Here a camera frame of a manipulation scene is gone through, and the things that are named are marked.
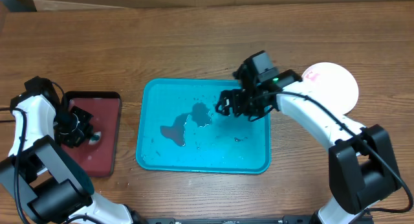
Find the green and yellow sponge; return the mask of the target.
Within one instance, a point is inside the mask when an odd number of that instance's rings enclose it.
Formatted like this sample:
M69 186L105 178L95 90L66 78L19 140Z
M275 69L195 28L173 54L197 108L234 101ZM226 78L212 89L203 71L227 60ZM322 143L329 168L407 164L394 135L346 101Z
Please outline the green and yellow sponge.
M91 138L89 139L89 145L95 145L95 144L97 144L100 141L100 139L101 139L101 135L102 134L101 134L100 131L95 132L91 136Z

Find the white plate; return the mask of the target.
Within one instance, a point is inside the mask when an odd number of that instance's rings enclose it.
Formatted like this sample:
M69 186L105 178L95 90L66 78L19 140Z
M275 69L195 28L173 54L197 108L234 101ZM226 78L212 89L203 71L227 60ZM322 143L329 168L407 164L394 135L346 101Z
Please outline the white plate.
M315 63L303 72L302 79L313 86L320 102L332 112L345 115L357 104L358 84L354 76L341 65Z

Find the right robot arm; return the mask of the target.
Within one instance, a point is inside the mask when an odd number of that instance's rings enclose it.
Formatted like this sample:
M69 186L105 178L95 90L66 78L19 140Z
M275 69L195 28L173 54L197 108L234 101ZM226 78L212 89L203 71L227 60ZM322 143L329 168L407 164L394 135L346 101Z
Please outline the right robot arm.
M413 194L401 178L388 132L365 127L323 106L300 75L292 70L261 74L239 69L233 73L240 89L224 90L215 106L224 116L247 116L253 122L272 110L294 119L329 155L331 200L310 217L310 223L354 223L400 188L408 197L401 213L413 208Z

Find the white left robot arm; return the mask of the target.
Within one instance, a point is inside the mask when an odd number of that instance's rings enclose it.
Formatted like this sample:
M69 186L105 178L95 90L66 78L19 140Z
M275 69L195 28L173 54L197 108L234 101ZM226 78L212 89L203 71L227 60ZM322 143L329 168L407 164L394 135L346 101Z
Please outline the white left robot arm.
M97 194L86 172L56 144L59 99L53 89L26 90L8 111L16 121L1 184L14 198L23 223L145 223L127 205Z

